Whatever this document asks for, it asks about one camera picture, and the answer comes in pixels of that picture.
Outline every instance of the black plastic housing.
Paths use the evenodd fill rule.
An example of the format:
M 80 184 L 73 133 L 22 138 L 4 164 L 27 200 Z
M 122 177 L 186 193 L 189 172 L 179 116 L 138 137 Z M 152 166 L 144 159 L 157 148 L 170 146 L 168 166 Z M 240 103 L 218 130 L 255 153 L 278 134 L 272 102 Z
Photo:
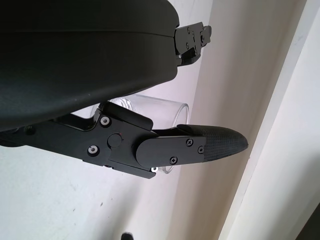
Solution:
M 178 25 L 178 14 L 166 0 L 4 4 L 0 131 L 174 79 Z

